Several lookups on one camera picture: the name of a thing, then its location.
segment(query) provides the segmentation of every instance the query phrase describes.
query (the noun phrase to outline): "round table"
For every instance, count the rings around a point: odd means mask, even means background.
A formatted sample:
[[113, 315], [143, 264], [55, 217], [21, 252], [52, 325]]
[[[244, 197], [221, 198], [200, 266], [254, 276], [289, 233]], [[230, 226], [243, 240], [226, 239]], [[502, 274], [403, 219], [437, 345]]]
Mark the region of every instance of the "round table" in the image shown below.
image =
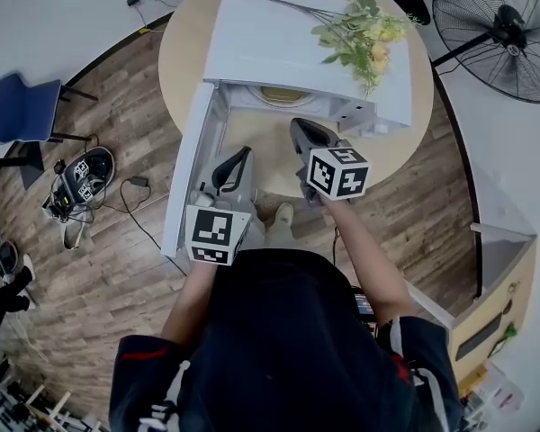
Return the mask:
[[[184, 134], [186, 118], [203, 70], [221, 0], [184, 0], [164, 32], [158, 58], [160, 87], [176, 127]], [[393, 0], [376, 0], [389, 14], [404, 15]], [[412, 126], [372, 139], [349, 139], [370, 162], [368, 185], [397, 171], [418, 147], [430, 120], [434, 99], [432, 71], [426, 48], [416, 30], [407, 35], [412, 82]], [[255, 184], [274, 194], [302, 197], [295, 173], [302, 167], [289, 134], [294, 114], [233, 110], [224, 147], [250, 146], [255, 155]], [[319, 121], [333, 131], [337, 125]]]

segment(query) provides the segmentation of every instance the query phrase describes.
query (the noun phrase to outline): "sleeve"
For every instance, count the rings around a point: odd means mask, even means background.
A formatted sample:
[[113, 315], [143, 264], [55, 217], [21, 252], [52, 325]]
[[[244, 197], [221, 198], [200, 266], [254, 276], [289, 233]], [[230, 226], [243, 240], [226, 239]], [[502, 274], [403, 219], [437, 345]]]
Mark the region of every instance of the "sleeve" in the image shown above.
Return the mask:
[[173, 342], [151, 336], [124, 337], [112, 377], [112, 432], [136, 432], [140, 418], [166, 397], [185, 359], [185, 351]]
[[455, 431], [464, 409], [448, 354], [446, 329], [418, 317], [398, 317], [378, 331], [378, 344], [412, 370], [422, 409], [429, 404], [438, 430]]

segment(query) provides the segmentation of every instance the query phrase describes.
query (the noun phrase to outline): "blue chair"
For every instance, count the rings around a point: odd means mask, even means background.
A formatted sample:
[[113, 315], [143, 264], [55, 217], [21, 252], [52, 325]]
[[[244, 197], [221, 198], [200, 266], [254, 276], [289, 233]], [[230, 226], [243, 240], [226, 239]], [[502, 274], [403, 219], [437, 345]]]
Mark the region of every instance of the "blue chair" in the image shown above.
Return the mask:
[[62, 85], [59, 80], [28, 87], [18, 74], [0, 79], [0, 144], [27, 143], [22, 146], [21, 157], [0, 158], [0, 167], [21, 167], [26, 189], [44, 172], [39, 141], [90, 140], [52, 131], [58, 101], [69, 101], [65, 93], [98, 100], [95, 96]]

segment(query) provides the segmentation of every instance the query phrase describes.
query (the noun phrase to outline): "shoe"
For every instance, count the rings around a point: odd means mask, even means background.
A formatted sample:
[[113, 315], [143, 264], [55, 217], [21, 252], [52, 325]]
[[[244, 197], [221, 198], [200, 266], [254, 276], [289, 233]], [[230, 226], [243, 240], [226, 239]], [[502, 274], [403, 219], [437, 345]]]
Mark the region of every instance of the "shoe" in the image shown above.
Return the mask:
[[274, 222], [285, 222], [288, 227], [291, 227], [293, 219], [294, 207], [290, 203], [282, 203], [276, 211]]
[[32, 309], [36, 309], [37, 304], [36, 301], [29, 295], [27, 290], [22, 290], [18, 293], [18, 296], [22, 296], [23, 298], [26, 298], [28, 300], [28, 307], [25, 309], [26, 311], [31, 311]]
[[32, 260], [28, 255], [24, 255], [22, 257], [22, 263], [24, 264], [24, 267], [28, 267], [28, 270], [30, 270], [30, 273], [32, 275], [32, 281], [36, 280], [36, 274], [34, 273], [34, 266], [32, 265]]

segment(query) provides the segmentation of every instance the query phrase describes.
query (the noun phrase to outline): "chair leg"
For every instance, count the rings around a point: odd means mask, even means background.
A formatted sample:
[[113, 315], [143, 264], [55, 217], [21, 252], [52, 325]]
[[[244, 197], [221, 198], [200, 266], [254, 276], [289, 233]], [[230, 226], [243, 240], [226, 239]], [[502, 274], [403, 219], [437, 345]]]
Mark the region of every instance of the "chair leg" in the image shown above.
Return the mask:
[[64, 93], [71, 93], [72, 95], [82, 96], [86, 99], [89, 99], [90, 101], [98, 101], [98, 98], [96, 96], [92, 96], [91, 94], [84, 93], [83, 91], [62, 85], [62, 87], [60, 88], [60, 95], [63, 95]]
[[0, 158], [0, 168], [6, 167], [24, 167], [28, 165], [27, 157], [9, 157], [9, 158]]
[[66, 133], [51, 133], [50, 139], [54, 140], [82, 140], [84, 142], [90, 142], [92, 138], [85, 138], [83, 136], [77, 136], [76, 134], [66, 134]]

